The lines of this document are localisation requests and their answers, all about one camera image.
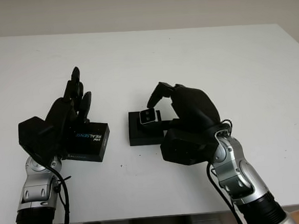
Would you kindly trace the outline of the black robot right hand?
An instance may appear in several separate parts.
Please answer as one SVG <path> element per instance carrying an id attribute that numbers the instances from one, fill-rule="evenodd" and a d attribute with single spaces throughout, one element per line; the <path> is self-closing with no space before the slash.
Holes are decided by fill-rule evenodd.
<path id="1" fill-rule="evenodd" d="M 159 82 L 148 100 L 147 108 L 154 108 L 162 98 L 172 100 L 171 106 L 178 116 L 166 122 L 164 128 L 199 133 L 221 123 L 216 106 L 200 89 Z"/>

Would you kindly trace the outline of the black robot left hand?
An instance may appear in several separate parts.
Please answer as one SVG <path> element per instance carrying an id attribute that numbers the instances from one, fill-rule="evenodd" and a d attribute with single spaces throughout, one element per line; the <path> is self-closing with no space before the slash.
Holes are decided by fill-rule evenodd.
<path id="1" fill-rule="evenodd" d="M 70 160 L 88 158 L 89 145 L 93 143 L 88 113 L 91 92 L 84 92 L 80 81 L 80 69 L 74 67 L 62 97 L 57 98 L 45 117 L 45 132 L 40 137 L 36 154 L 42 163 L 52 161 L 54 156 Z"/>

